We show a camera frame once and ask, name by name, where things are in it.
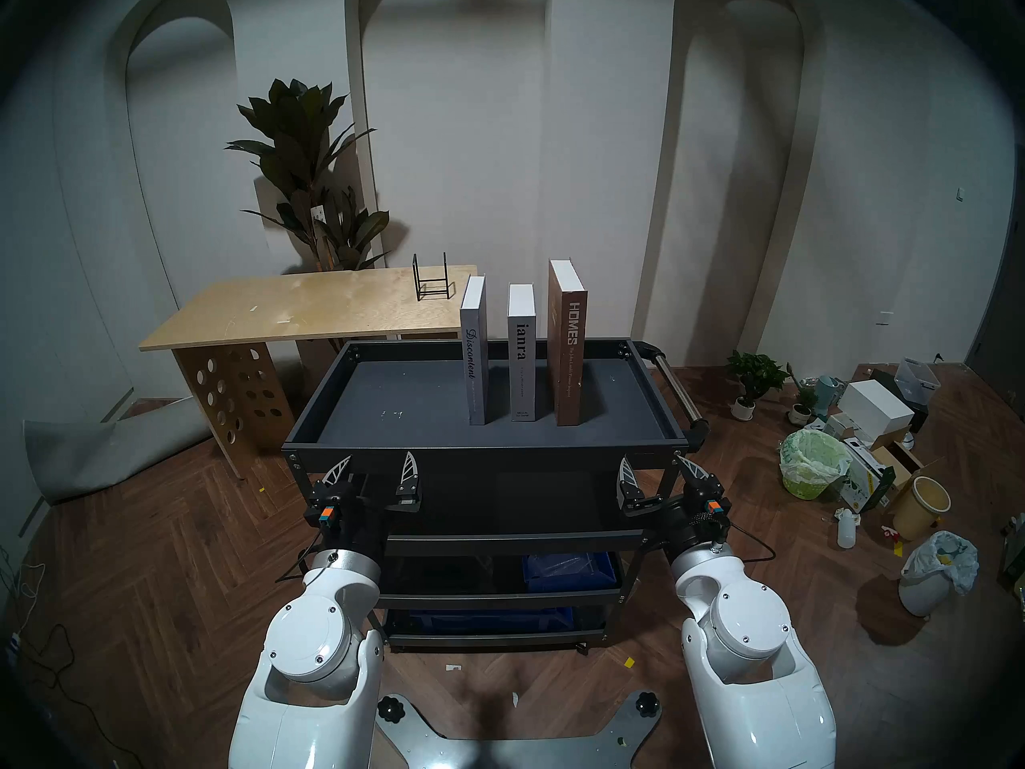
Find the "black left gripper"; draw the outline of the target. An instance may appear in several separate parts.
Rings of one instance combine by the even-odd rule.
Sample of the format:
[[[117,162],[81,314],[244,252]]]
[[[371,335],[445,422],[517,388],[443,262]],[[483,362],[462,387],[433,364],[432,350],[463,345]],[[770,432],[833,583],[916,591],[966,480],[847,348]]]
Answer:
[[[332,467],[323,481],[312,488],[304,518],[318,532],[312,543],[320,551],[384,552],[388,542],[388,518],[384,512],[412,511],[420,505],[419,471],[412,452],[407,452],[402,466],[398,501],[391,505],[376,503],[357,493],[356,486],[344,479],[346,456]]]

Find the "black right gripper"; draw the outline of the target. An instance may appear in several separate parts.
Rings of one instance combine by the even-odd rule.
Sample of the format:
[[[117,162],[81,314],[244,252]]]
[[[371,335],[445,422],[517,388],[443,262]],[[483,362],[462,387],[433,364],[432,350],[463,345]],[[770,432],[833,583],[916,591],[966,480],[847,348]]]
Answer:
[[[636,520],[637,527],[651,530],[668,553],[684,553],[699,544],[719,551],[728,540],[731,507],[723,484],[703,467],[674,454],[674,463],[685,482],[682,493],[668,497],[643,495],[636,470],[624,456],[619,466],[617,501],[621,514]]]

